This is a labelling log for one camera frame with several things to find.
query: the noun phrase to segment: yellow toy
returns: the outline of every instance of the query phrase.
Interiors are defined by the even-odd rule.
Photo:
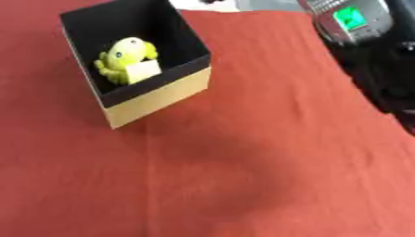
[[[128,68],[140,64],[145,58],[157,57],[157,49],[151,43],[130,37],[116,42],[108,52],[102,52],[94,65],[109,81],[115,84],[132,84],[138,81],[137,78],[143,79],[144,75],[137,75],[140,71]]]

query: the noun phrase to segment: device screen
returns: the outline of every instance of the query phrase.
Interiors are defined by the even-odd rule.
[[[334,12],[334,18],[345,31],[352,31],[368,24],[357,7],[348,6]]]

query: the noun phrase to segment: black device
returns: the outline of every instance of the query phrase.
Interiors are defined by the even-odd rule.
[[[415,134],[415,0],[298,0],[338,64]]]

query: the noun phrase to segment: open box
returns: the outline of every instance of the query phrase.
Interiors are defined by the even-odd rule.
[[[208,87],[210,52],[169,0],[117,0],[61,14],[65,35],[111,128],[174,104]],[[162,73],[117,86],[94,67],[116,41],[154,44]]]

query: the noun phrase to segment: red tablecloth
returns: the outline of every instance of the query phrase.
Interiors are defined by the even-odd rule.
[[[93,3],[0,4],[1,237],[415,236],[415,139],[307,16],[185,12],[210,89],[111,131],[57,16]]]

